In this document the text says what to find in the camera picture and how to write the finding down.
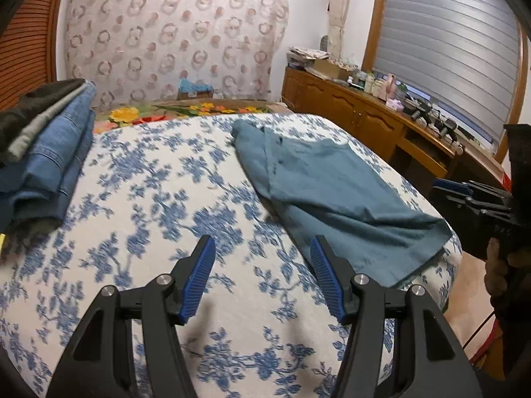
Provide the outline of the person's right hand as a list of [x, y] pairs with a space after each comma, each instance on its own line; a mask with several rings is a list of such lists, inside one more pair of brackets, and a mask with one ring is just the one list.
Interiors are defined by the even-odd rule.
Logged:
[[499, 241], [491, 238], [487, 246], [484, 283], [491, 297], [498, 297], [508, 289], [508, 268], [524, 269], [526, 276], [521, 282], [522, 289], [530, 288], [530, 252], [519, 251], [508, 255], [508, 260], [499, 257]]

